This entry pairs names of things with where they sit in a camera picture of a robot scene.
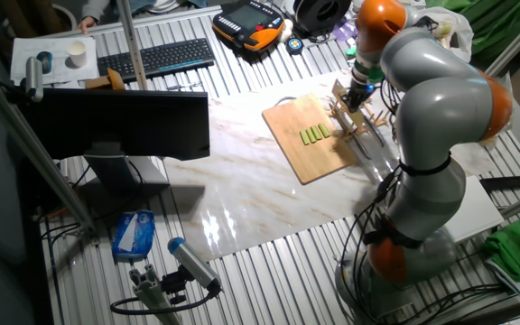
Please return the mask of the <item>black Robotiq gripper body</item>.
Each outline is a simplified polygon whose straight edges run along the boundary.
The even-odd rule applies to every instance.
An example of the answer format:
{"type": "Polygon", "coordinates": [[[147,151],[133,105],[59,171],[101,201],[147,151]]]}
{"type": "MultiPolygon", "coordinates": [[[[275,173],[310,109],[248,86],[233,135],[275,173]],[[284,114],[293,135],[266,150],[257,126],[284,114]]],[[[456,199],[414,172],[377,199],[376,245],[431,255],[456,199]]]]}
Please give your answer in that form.
{"type": "Polygon", "coordinates": [[[376,87],[373,84],[362,84],[356,81],[352,81],[348,90],[348,94],[343,100],[349,104],[353,100],[359,100],[362,104],[367,101],[372,94],[375,92],[376,87]]]}

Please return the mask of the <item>person's bare hand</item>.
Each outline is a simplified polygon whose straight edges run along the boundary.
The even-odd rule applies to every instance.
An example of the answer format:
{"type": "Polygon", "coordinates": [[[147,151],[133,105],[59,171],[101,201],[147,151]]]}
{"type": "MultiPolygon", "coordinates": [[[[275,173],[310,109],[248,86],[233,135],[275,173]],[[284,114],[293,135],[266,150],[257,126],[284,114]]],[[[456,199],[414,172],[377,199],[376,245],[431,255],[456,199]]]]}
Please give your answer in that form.
{"type": "Polygon", "coordinates": [[[98,21],[92,16],[84,17],[79,23],[78,28],[84,33],[88,34],[88,30],[98,25],[98,21]]]}

